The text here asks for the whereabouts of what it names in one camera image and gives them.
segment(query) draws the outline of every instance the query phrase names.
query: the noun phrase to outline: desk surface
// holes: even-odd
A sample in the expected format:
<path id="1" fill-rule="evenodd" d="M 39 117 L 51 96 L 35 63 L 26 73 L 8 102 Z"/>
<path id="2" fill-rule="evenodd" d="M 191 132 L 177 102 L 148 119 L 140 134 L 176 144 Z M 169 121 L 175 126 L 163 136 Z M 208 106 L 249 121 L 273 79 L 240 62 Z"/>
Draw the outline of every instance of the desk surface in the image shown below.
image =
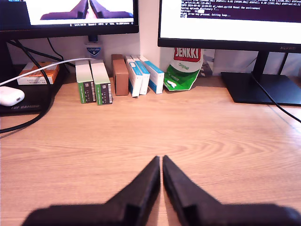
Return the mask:
<path id="1" fill-rule="evenodd" d="M 63 85 L 43 119 L 0 140 L 1 224 L 50 204 L 105 202 L 165 154 L 221 202 L 301 211 L 301 124 L 273 106 L 233 103 L 219 78 L 196 83 L 205 86 L 104 106 L 80 104 L 77 84 Z M 32 117 L 4 117 L 1 127 Z M 148 225 L 179 225 L 162 184 Z"/>

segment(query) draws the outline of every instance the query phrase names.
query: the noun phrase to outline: brown box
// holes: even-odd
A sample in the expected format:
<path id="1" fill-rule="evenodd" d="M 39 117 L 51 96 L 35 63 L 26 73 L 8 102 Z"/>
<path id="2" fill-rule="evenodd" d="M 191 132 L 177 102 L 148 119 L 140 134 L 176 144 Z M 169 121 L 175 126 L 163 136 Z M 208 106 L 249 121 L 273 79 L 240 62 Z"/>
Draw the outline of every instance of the brown box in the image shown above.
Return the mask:
<path id="1" fill-rule="evenodd" d="M 117 96 L 128 95 L 128 70 L 122 54 L 112 54 L 112 69 Z"/>

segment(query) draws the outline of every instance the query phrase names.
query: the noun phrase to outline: jenkki logo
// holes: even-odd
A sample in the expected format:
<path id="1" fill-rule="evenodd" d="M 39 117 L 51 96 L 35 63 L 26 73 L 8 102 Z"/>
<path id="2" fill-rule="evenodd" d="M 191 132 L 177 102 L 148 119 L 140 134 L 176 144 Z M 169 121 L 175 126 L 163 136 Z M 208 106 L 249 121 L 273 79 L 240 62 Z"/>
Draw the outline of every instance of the jenkki logo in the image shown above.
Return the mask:
<path id="1" fill-rule="evenodd" d="M 200 59 L 200 48 L 174 48 L 174 60 L 198 62 Z"/>

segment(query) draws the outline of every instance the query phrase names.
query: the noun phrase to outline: cardboard box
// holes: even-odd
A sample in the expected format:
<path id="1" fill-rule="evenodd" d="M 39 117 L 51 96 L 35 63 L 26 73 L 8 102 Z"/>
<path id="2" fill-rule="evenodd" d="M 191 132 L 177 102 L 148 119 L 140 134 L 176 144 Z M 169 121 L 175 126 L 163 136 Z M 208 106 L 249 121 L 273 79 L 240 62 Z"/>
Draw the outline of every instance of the cardboard box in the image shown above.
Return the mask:
<path id="1" fill-rule="evenodd" d="M 112 69 L 117 96 L 128 95 L 128 70 L 122 54 L 112 54 Z"/>
<path id="2" fill-rule="evenodd" d="M 39 64 L 41 65 L 41 67 L 45 67 L 50 64 L 53 64 L 53 62 L 45 62 L 45 63 L 39 63 Z M 37 69 L 38 69 L 38 67 L 33 62 L 30 62 L 21 71 L 20 75 L 31 72 L 33 70 L 37 70 Z M 47 69 L 44 69 L 44 71 L 49 79 L 50 84 L 53 84 L 55 82 L 55 79 L 57 77 L 59 70 L 60 70 L 59 65 L 55 65 L 55 66 L 49 67 Z M 19 79 L 17 79 L 17 82 L 19 85 L 46 85 L 47 84 L 41 71 L 35 72 L 33 74 L 29 74 L 22 78 L 19 78 Z"/>
<path id="3" fill-rule="evenodd" d="M 138 97 L 142 84 L 142 73 L 131 56 L 126 56 L 126 66 L 129 72 L 128 88 L 132 97 Z"/>
<path id="4" fill-rule="evenodd" d="M 94 82 L 87 60 L 75 62 L 76 81 L 79 86 L 79 97 L 82 104 L 96 102 Z"/>
<path id="5" fill-rule="evenodd" d="M 91 61 L 92 76 L 95 84 L 98 105 L 112 104 L 111 82 L 102 60 Z"/>
<path id="6" fill-rule="evenodd" d="M 156 93 L 161 94 L 163 92 L 164 72 L 156 67 L 151 61 L 144 56 L 140 56 L 139 59 L 143 65 L 150 72 L 149 87 Z"/>
<path id="7" fill-rule="evenodd" d="M 144 67 L 143 63 L 139 60 L 137 56 L 132 56 L 133 60 L 136 62 L 137 66 L 139 67 L 140 71 L 142 72 L 142 84 L 141 84 L 141 89 L 140 89 L 140 94 L 141 95 L 146 95 L 147 94 L 147 89 L 149 86 L 149 81 L 150 81 L 150 73 L 149 71 Z"/>

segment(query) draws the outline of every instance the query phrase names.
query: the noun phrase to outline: sticker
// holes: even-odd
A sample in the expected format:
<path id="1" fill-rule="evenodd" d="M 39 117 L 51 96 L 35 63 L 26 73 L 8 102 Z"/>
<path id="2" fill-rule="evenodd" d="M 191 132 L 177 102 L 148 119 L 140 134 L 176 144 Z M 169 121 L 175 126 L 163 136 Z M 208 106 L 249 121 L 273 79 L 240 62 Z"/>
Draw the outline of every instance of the sticker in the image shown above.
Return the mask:
<path id="1" fill-rule="evenodd" d="M 91 55 L 96 56 L 97 54 L 100 53 L 101 48 L 100 47 L 96 47 L 96 48 L 87 47 L 87 50 Z"/>

